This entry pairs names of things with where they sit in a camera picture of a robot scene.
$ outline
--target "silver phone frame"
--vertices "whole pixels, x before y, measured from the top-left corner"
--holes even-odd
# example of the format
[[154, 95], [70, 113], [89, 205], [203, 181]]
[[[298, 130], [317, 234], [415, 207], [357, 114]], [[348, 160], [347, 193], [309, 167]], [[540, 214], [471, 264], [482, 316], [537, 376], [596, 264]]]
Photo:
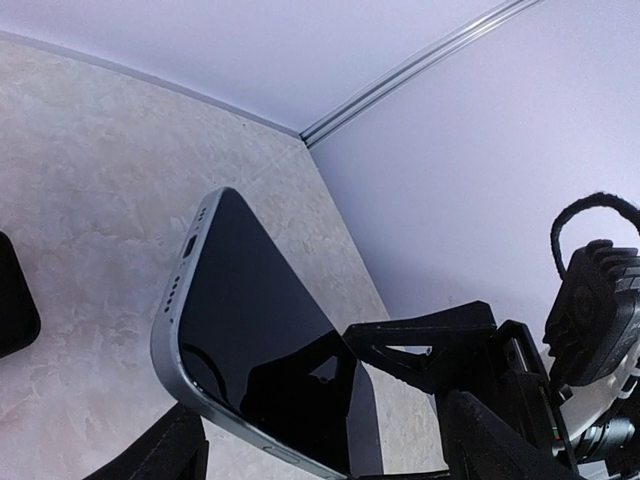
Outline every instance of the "silver phone frame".
[[[227, 190], [229, 188], [224, 187], [204, 197], [180, 249], [178, 261], [169, 277], [170, 281], [162, 296], [162, 302], [151, 330], [151, 360], [156, 375], [178, 402], [242, 440], [320, 478], [348, 480], [349, 476], [279, 443], [273, 437], [246, 422], [224, 404], [209, 397], [189, 377], [184, 368], [178, 346], [180, 317], [198, 264], [198, 258], [220, 199]], [[191, 246], [191, 252], [186, 258], [183, 258], [187, 245], [194, 236], [196, 237]]]

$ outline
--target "wire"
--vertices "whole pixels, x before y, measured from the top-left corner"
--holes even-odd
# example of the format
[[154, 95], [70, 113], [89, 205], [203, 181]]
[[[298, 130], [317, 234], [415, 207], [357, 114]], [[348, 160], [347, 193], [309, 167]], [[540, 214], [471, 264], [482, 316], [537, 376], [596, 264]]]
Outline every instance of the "wire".
[[575, 215], [593, 207], [608, 207], [614, 209], [622, 218], [628, 220], [636, 227], [640, 235], [640, 210], [626, 200], [605, 192], [594, 193], [580, 200], [576, 200], [560, 212], [560, 215], [558, 215], [551, 226], [551, 253], [556, 264], [556, 269], [558, 270], [558, 275], [560, 275], [560, 278], [563, 280], [567, 269], [562, 261], [562, 252], [560, 251], [560, 232]]

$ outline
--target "smartphone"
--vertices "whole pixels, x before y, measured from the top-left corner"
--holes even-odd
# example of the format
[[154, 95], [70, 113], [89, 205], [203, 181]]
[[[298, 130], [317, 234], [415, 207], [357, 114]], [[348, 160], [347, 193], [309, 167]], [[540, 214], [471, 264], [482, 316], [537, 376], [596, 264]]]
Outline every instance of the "smartphone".
[[213, 423], [321, 478], [382, 474], [367, 372], [237, 191], [202, 201], [151, 337], [163, 385]]
[[11, 240], [0, 232], [0, 357], [27, 347], [40, 333], [40, 315]]

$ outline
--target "black phone screen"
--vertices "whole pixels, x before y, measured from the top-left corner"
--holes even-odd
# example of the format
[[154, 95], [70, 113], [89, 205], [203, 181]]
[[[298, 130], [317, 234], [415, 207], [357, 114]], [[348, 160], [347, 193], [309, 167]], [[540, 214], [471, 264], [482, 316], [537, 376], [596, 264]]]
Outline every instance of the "black phone screen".
[[366, 371], [234, 190], [207, 233], [179, 345], [206, 394], [278, 442], [345, 474], [381, 473]]

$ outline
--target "beige textured wall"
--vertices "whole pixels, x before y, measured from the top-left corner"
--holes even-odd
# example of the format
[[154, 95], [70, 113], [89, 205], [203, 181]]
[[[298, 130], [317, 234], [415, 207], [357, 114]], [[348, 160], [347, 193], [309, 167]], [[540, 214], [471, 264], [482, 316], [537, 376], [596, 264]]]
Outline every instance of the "beige textured wall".
[[[151, 319], [200, 199], [238, 188], [341, 328], [386, 313], [304, 145], [162, 88], [0, 42], [0, 229], [42, 316], [0, 360], [0, 478], [82, 478], [173, 401]], [[391, 471], [439, 465], [417, 392], [374, 373]], [[207, 426], [210, 478], [307, 478]]]

